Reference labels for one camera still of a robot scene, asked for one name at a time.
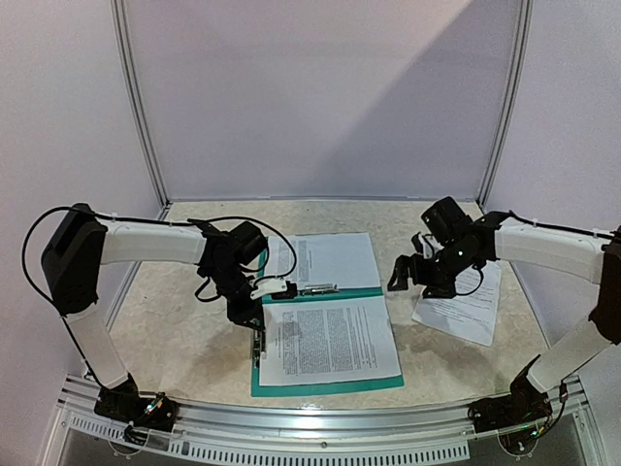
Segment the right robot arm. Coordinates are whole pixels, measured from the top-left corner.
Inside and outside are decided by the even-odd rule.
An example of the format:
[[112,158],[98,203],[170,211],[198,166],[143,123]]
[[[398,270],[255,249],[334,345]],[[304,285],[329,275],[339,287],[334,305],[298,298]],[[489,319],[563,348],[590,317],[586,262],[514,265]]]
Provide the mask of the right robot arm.
[[573,331],[537,357],[511,387],[502,415],[521,423],[539,407],[539,394],[559,384],[596,355],[620,343],[620,233],[541,223],[514,212],[493,211],[478,219],[450,196],[421,216],[435,245],[412,238],[415,252],[399,256],[387,288],[423,286],[424,297],[457,297],[456,278],[491,261],[517,261],[556,270],[595,284],[597,303]]

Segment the green file folder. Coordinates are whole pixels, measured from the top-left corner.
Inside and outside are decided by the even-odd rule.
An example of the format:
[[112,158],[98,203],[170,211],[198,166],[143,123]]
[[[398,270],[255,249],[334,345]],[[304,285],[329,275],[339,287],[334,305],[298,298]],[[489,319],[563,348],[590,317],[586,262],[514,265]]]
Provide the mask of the green file folder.
[[255,338],[252,396],[404,385],[369,233],[271,237],[259,268],[259,278],[281,277],[297,289],[287,298],[262,298],[266,323]]

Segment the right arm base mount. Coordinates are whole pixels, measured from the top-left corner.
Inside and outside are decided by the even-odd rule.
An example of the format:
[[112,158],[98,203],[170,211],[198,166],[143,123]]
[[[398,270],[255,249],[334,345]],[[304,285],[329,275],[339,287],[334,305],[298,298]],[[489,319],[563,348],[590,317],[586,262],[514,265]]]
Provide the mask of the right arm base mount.
[[467,416],[476,433],[528,427],[543,419],[543,425],[537,430],[537,435],[541,435],[558,421],[558,417],[553,419],[548,395],[525,388],[518,388],[507,395],[474,401],[468,407]]

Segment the printed paper sheet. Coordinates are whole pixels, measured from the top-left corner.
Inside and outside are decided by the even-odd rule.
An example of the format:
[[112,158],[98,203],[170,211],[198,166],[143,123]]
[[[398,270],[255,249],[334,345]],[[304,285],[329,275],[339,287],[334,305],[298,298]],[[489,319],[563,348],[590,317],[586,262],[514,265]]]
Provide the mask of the printed paper sheet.
[[267,358],[253,374],[255,396],[405,384],[383,296],[268,304],[264,311]]
[[452,299],[420,298],[412,320],[471,343],[490,347],[493,343],[500,298],[502,269],[488,262],[483,278],[475,269],[467,269],[456,278],[456,291],[467,293]]
[[327,283],[338,290],[381,287],[367,232],[272,236],[259,266],[265,275],[284,276],[299,287]]

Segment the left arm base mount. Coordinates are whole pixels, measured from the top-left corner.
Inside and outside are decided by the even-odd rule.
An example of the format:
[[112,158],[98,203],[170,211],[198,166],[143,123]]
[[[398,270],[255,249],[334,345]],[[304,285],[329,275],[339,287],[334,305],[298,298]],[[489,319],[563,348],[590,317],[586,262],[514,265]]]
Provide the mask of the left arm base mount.
[[97,416],[168,433],[173,431],[178,412],[179,404],[164,392],[142,396],[131,375],[114,388],[102,387],[94,406]]

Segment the folder spine metal clip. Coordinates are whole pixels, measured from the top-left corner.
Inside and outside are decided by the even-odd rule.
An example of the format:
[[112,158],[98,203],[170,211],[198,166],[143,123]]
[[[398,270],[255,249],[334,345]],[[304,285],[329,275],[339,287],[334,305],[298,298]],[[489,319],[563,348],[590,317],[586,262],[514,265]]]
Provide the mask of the folder spine metal clip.
[[299,290],[300,296],[315,296],[324,294],[338,293],[339,289],[335,283],[307,284]]

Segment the folder cover metal clip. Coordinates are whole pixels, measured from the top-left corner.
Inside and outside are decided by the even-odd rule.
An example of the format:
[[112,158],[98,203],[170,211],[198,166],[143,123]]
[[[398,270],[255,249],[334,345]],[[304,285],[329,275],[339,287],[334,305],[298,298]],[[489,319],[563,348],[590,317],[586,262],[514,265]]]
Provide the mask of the folder cover metal clip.
[[259,368],[261,362],[267,358],[266,333],[264,330],[253,331],[251,354],[253,367]]

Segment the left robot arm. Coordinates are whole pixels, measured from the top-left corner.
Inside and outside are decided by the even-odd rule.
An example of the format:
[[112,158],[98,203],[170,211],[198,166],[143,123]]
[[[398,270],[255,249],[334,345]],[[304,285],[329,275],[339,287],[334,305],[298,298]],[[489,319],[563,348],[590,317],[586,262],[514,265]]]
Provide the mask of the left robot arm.
[[121,220],[98,215],[86,204],[69,208],[44,249],[42,268],[52,305],[95,381],[109,389],[108,407],[122,420],[137,420],[145,407],[142,396],[124,384],[130,374],[98,311],[101,268],[124,262],[193,265],[215,284],[232,323],[259,329],[263,308],[251,295],[245,268],[266,246],[261,230],[248,221],[222,231],[205,220]]

